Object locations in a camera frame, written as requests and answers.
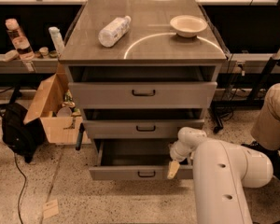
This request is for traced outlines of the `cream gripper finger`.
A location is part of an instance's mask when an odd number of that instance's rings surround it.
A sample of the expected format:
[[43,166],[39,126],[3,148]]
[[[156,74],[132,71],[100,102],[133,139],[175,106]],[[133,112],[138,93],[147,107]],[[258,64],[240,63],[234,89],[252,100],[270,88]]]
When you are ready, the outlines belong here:
[[173,179],[177,174],[179,167],[180,167],[180,163],[178,161],[170,161],[168,166],[167,178]]

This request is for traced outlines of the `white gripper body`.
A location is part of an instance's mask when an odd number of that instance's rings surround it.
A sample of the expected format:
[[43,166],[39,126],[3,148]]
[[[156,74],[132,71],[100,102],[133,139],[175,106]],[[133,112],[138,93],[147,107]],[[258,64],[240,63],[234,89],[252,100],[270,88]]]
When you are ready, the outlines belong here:
[[176,141],[170,146],[170,157],[173,161],[182,162],[189,154],[190,148],[180,141]]

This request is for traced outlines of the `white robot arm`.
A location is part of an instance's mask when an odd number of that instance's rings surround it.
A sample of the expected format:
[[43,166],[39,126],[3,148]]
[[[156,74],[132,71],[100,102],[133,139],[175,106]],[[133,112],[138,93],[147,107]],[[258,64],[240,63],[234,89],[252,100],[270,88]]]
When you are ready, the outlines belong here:
[[271,181],[270,159],[259,151],[184,127],[170,146],[169,179],[189,156],[193,158],[197,223],[253,224],[244,189],[261,188]]

